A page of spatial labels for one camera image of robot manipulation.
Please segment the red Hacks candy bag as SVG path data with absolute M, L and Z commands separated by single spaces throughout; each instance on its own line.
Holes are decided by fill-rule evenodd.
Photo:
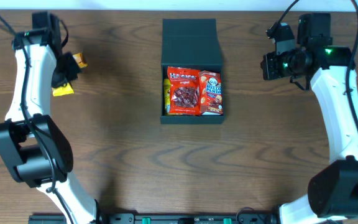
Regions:
M 168 67 L 170 82 L 168 114 L 199 116 L 199 70 L 181 67 Z

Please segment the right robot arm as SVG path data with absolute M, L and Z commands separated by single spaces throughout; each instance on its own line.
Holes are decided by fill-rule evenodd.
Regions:
M 264 80 L 305 76 L 315 93 L 329 140 L 329 165 L 306 195 L 284 203 L 278 223 L 322 223 L 358 218 L 358 91 L 347 47 L 293 49 L 263 56 Z

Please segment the yellow snack packet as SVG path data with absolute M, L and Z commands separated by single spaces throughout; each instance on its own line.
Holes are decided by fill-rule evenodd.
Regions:
M 53 88 L 52 89 L 52 95 L 54 97 L 56 96 L 64 96 L 64 95 L 71 95 L 74 94 L 74 89 L 72 88 L 72 86 L 70 85 L 70 83 L 66 83 L 63 86 L 60 86 L 58 88 Z

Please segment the small orange-yellow snack packet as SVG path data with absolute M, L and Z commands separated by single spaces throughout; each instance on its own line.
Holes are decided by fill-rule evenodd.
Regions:
M 88 66 L 82 53 L 73 54 L 73 58 L 80 68 L 85 68 Z

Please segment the red Hello Panda box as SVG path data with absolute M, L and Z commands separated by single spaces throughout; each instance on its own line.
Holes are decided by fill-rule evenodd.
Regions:
M 223 115 L 223 94 L 219 73 L 199 72 L 200 113 L 202 116 Z

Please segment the large yellow snack bag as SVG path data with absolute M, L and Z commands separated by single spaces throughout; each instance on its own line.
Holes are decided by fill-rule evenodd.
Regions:
M 173 85 L 171 84 L 170 80 L 168 78 L 163 80 L 163 95 L 164 95 L 164 110 L 165 110 L 165 114 L 167 116 L 181 116 L 183 115 L 183 113 L 172 113 L 170 111 L 170 106 L 171 106 L 171 91 L 175 91 L 175 89 L 173 88 Z

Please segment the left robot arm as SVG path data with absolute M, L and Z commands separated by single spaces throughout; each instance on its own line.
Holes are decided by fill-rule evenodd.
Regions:
M 66 223 L 103 223 L 96 199 L 73 172 L 70 143 L 50 115 L 52 92 L 70 86 L 81 69 L 59 28 L 16 33 L 17 76 L 9 111 L 0 123 L 0 156 L 11 177 L 48 196 Z

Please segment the black storage box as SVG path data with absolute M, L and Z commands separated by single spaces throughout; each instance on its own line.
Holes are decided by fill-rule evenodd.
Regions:
M 220 116 L 167 116 L 164 110 L 163 80 L 168 67 L 191 68 L 219 73 L 223 94 L 223 58 L 215 19 L 164 19 L 162 33 L 162 124 L 221 124 Z

